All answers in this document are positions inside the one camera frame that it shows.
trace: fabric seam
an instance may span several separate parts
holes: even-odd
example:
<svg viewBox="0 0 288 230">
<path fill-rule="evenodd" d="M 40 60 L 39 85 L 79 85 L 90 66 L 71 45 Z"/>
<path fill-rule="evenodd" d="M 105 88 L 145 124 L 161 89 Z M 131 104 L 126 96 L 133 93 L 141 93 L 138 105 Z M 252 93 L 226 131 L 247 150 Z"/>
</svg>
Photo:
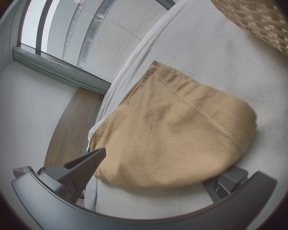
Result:
<svg viewBox="0 0 288 230">
<path fill-rule="evenodd" d="M 188 102 L 185 98 L 183 98 L 182 96 L 180 96 L 180 94 L 178 94 L 178 92 L 176 90 L 174 90 L 167 82 L 165 82 L 158 74 L 157 72 L 154 71 L 154 73 L 156 74 L 156 76 L 161 79 L 161 81 L 163 83 L 165 83 L 172 91 L 174 91 L 175 94 L 178 95 L 179 98 L 181 98 L 184 102 L 186 102 L 187 104 L 194 106 L 196 110 L 198 110 L 198 112 L 200 114 L 202 114 L 205 118 L 207 118 L 208 120 L 210 120 L 215 126 L 217 126 L 218 128 L 221 129 L 221 131 L 223 131 L 223 133 L 225 133 L 229 138 L 232 139 L 232 141 L 236 144 L 237 148 L 240 150 L 240 152 L 243 153 L 243 150 L 240 148 L 240 145 L 238 144 L 238 142 L 236 141 L 236 139 L 232 136 L 232 133 L 229 132 L 226 128 L 224 128 L 221 124 L 219 124 L 219 122 L 217 122 L 216 120 L 214 120 L 212 117 L 210 117 L 207 113 L 205 113 L 203 110 L 201 110 L 198 106 Z"/>
</svg>

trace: woven basket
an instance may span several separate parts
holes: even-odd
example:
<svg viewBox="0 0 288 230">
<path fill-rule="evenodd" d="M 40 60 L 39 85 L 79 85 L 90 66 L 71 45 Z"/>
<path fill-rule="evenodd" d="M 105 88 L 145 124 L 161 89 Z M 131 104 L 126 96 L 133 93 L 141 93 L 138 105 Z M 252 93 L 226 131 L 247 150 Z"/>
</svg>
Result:
<svg viewBox="0 0 288 230">
<path fill-rule="evenodd" d="M 271 0 L 211 0 L 225 17 L 288 57 L 288 25 Z"/>
</svg>

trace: beige cloth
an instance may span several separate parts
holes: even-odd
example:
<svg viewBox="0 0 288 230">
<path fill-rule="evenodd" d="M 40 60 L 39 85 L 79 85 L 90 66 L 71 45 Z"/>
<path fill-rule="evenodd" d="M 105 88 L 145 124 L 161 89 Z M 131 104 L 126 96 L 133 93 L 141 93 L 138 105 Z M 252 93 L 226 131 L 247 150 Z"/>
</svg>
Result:
<svg viewBox="0 0 288 230">
<path fill-rule="evenodd" d="M 107 156 L 94 176 L 115 186 L 175 188 L 214 177 L 248 149 L 247 103 L 154 61 L 93 134 Z"/>
</svg>

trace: wooden plank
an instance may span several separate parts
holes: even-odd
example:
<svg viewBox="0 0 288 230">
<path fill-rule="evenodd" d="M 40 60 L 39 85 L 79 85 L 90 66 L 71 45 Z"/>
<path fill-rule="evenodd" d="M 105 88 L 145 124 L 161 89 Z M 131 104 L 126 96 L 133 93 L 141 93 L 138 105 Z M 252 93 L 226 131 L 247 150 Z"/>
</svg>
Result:
<svg viewBox="0 0 288 230">
<path fill-rule="evenodd" d="M 80 156 L 99 97 L 100 94 L 83 88 L 74 94 L 52 135 L 44 163 L 46 169 Z"/>
</svg>

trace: sky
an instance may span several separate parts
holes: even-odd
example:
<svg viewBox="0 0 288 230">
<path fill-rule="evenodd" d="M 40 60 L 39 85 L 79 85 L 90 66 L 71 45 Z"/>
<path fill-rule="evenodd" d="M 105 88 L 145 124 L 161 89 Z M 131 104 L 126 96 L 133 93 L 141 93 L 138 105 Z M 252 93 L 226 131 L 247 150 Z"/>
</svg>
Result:
<svg viewBox="0 0 288 230">
<path fill-rule="evenodd" d="M 47 52 L 47 42 L 50 26 L 59 1 L 60 0 L 53 0 L 46 17 L 41 48 L 43 52 Z M 27 44 L 35 48 L 37 28 L 45 3 L 46 0 L 31 0 L 26 16 L 24 18 L 24 25 L 22 29 L 21 42 L 23 44 Z"/>
</svg>

